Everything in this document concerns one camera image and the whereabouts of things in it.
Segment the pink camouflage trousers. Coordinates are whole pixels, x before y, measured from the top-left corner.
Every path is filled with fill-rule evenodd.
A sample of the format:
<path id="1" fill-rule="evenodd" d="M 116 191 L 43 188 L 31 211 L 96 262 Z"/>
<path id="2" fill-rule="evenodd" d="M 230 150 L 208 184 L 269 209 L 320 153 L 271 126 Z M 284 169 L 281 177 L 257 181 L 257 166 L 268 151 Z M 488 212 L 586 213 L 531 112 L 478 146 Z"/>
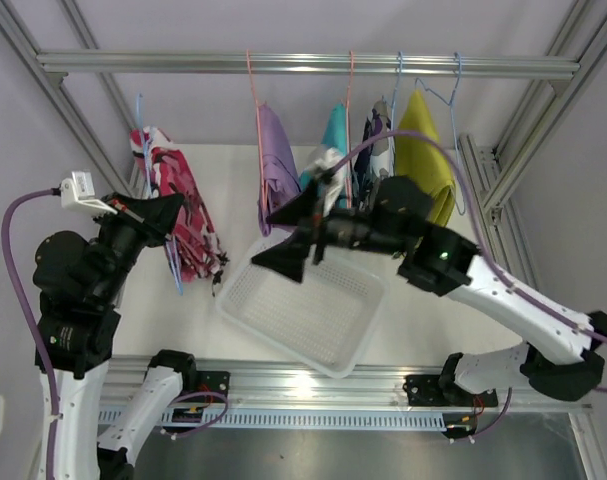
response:
<path id="1" fill-rule="evenodd" d="M 156 127 L 133 130 L 130 148 L 143 174 L 145 199 L 183 196 L 171 239 L 165 244 L 177 290 L 182 292 L 197 278 L 220 283 L 229 258 L 184 153 Z"/>

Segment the lilac purple trousers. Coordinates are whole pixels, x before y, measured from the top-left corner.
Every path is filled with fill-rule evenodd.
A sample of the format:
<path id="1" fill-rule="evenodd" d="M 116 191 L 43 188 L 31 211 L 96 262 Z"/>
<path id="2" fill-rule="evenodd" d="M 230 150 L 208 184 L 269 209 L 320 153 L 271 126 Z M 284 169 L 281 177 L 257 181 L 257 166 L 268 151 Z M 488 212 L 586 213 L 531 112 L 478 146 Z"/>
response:
<path id="1" fill-rule="evenodd" d="M 267 217 L 301 193 L 299 175 L 288 137 L 278 115 L 267 105 L 258 108 L 259 199 L 258 221 L 267 237 L 272 226 Z"/>

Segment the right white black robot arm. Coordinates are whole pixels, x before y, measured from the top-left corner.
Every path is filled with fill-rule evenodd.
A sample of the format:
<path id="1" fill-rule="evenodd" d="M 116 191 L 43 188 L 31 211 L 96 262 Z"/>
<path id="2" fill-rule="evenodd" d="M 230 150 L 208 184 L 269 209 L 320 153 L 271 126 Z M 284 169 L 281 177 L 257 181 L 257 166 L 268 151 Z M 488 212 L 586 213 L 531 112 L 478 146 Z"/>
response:
<path id="1" fill-rule="evenodd" d="M 252 264 L 300 283 L 306 264 L 321 263 L 328 247 L 396 256 L 397 273 L 410 285 L 467 305 L 520 336 L 511 348 L 449 355 L 437 380 L 448 405 L 522 385 L 573 402 L 600 386 L 605 360 L 597 350 L 607 339 L 607 314 L 573 312 L 502 272 L 479 245 L 429 221 L 432 199 L 407 177 L 383 179 L 366 211 L 327 210 L 326 178 L 311 180 L 269 216 L 269 223 L 293 232 L 254 255 Z"/>

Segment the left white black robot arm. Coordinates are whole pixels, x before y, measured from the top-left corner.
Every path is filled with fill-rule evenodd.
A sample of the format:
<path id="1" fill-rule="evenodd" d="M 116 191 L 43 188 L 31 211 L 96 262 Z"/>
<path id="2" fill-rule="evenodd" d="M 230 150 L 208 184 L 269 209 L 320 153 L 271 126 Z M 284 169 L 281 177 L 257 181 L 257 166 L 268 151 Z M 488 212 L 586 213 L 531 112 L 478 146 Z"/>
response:
<path id="1" fill-rule="evenodd" d="M 116 298 L 146 248 L 163 246 L 184 197 L 135 199 L 117 193 L 79 202 L 99 224 L 86 240 L 72 231 L 46 238 L 36 252 L 40 291 L 37 364 L 44 401 L 41 466 L 48 479 L 131 479 L 138 454 L 172 401 L 198 389 L 193 355 L 162 350 L 125 412 L 97 433 L 101 392 L 121 316 Z"/>

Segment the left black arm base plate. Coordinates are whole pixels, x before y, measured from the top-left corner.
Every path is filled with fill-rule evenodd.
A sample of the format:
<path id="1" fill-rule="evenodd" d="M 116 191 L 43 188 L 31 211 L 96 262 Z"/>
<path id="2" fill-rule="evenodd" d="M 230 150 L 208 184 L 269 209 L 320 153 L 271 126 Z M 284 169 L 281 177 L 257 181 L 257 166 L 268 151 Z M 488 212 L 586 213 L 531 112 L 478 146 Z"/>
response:
<path id="1" fill-rule="evenodd" d="M 206 405 L 220 404 L 227 397 L 230 389 L 231 374 L 228 371 L 201 371 L 197 380 L 197 392 L 202 395 L 196 399 Z"/>

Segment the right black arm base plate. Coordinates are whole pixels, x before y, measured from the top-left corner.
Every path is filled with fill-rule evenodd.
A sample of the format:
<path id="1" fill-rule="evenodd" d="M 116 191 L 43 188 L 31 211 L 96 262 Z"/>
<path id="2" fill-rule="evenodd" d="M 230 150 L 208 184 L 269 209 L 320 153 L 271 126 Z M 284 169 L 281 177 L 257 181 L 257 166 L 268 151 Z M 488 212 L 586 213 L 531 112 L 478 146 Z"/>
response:
<path id="1" fill-rule="evenodd" d="M 408 404 L 416 407 L 497 407 L 495 390 L 472 394 L 453 381 L 432 374 L 410 374 L 405 377 L 403 390 Z"/>

